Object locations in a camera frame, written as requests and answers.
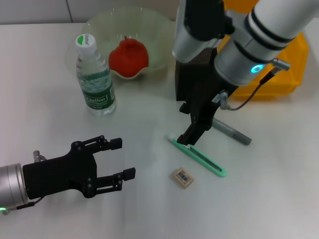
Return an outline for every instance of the red fruit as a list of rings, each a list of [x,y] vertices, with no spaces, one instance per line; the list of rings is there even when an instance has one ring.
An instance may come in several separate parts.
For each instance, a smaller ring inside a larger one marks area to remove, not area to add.
[[[132,77],[141,69],[149,66],[149,55],[145,46],[139,41],[127,38],[111,52],[109,56],[110,68],[124,77]]]

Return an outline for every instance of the blue indicator light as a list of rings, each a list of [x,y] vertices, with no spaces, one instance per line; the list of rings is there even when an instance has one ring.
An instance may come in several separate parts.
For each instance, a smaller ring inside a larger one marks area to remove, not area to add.
[[[264,65],[257,65],[251,68],[251,73],[257,73],[260,72],[264,68]]]

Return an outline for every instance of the plastic water bottle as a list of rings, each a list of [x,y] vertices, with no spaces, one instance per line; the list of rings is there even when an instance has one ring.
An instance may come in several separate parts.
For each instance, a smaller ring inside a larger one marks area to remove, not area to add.
[[[89,112],[98,117],[108,115],[116,107],[109,66],[97,50],[94,36],[82,34],[75,44],[79,54],[76,74]]]

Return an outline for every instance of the white wall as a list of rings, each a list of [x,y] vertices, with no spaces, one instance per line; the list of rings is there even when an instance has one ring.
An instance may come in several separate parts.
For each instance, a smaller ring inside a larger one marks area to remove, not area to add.
[[[125,5],[151,8],[175,19],[178,4],[179,0],[0,0],[0,24],[86,22],[101,11]]]
[[[175,19],[179,0],[68,0],[74,22],[85,22],[97,13],[125,5],[151,8]]]
[[[71,22],[65,0],[0,0],[0,24]]]

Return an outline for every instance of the water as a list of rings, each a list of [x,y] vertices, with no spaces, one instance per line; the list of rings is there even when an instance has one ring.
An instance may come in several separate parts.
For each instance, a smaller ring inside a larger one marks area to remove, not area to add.
[[[90,56],[79,55],[76,74],[91,114],[103,117],[116,107],[110,69],[98,51]]]

